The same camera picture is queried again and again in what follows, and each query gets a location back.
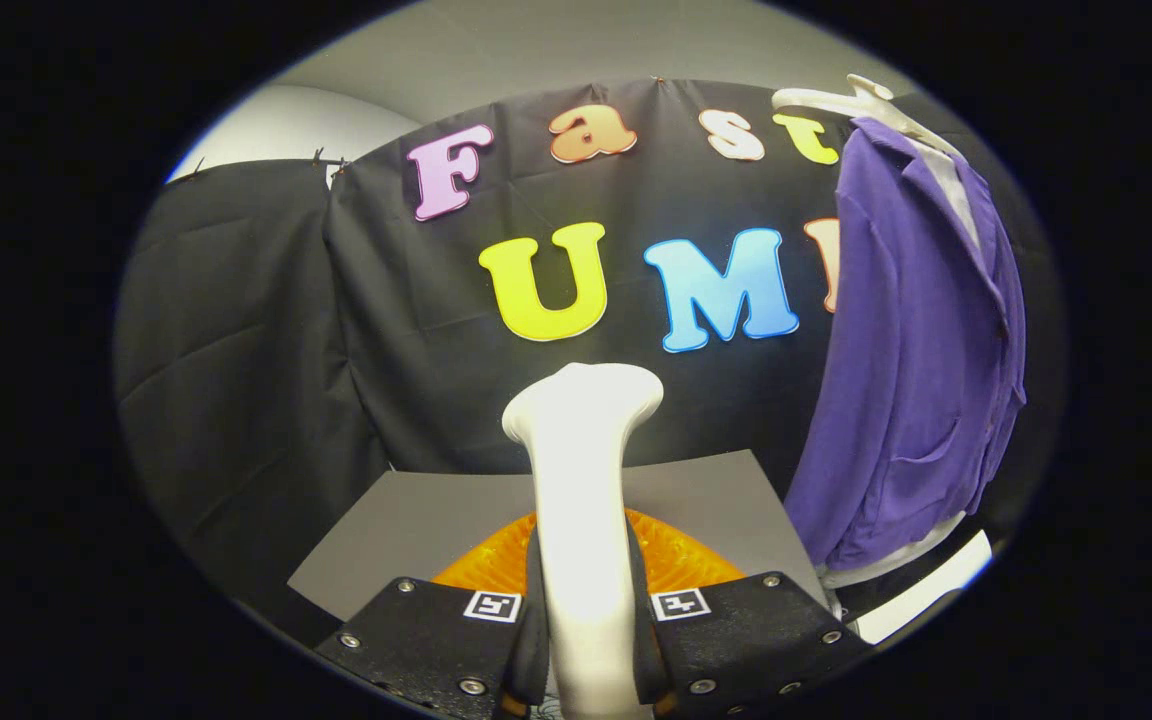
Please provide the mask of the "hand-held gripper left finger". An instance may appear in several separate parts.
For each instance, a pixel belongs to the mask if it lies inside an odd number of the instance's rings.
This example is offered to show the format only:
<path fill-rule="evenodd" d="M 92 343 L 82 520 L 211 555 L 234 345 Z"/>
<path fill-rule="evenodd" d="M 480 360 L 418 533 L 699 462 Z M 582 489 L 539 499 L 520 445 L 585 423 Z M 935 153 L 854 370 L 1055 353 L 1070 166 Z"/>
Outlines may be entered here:
<path fill-rule="evenodd" d="M 550 683 L 535 514 L 495 530 L 433 579 L 391 579 L 314 655 L 430 714 L 525 719 Z"/>

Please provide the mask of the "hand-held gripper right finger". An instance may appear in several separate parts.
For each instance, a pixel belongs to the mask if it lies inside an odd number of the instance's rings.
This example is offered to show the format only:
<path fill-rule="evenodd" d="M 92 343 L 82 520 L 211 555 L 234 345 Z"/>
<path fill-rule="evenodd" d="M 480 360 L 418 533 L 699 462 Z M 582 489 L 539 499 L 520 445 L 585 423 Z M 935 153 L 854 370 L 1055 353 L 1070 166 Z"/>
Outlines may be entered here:
<path fill-rule="evenodd" d="M 783 571 L 744 575 L 644 511 L 626 511 L 632 679 L 655 719 L 771 719 L 876 647 Z"/>

